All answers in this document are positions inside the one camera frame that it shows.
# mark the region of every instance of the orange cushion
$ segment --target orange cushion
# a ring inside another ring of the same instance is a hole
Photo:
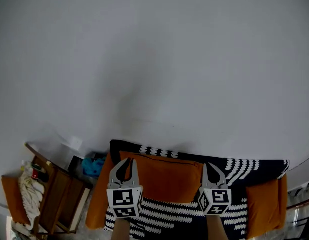
[[[19,188],[19,179],[2,176],[1,182],[14,222],[30,225],[30,221],[28,219]]]
[[[280,180],[247,187],[246,191],[249,209],[248,239],[284,227],[288,203],[287,175]]]
[[[122,160],[136,159],[143,196],[146,198],[163,202],[190,203],[201,186],[204,166],[202,163],[129,152],[120,152],[120,155]],[[108,154],[85,221],[90,229],[105,226],[109,206],[107,188],[110,171],[114,167],[111,155]]]
[[[121,160],[136,160],[145,198],[170,203],[191,203],[201,186],[202,163],[123,151],[120,155]]]

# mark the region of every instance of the black and white patterned blanket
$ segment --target black and white patterned blanket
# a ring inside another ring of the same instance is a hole
[[[232,204],[221,216],[229,240],[244,240],[248,228],[248,203],[246,187],[281,179],[287,172],[289,160],[241,160],[211,156],[193,155],[146,147],[122,140],[110,142],[111,158],[119,163],[120,151],[161,156],[167,158],[212,163],[224,172],[229,188],[232,189]],[[105,230],[112,231],[115,217],[108,209]],[[191,203],[160,202],[143,199],[140,216],[131,219],[130,236],[134,239],[208,239],[207,219],[202,213],[196,198]]]

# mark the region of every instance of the blue object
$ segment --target blue object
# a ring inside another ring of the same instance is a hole
[[[102,159],[85,158],[82,161],[83,174],[96,179],[99,178],[100,173],[104,167],[105,160],[106,157]]]

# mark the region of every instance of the white cloth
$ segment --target white cloth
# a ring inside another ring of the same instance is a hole
[[[35,218],[40,215],[40,199],[33,187],[33,179],[26,171],[24,171],[19,178],[19,187],[22,195],[23,206],[30,221],[30,225],[26,225],[25,227],[28,230],[32,230]]]

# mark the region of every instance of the wooden side table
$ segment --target wooden side table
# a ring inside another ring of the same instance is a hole
[[[92,185],[53,164],[28,143],[25,146],[35,155],[32,162],[44,168],[49,175],[48,182],[39,180],[45,192],[40,203],[40,216],[34,222],[33,234],[38,239],[44,239],[48,235],[76,233]],[[47,232],[39,232],[39,225]]]

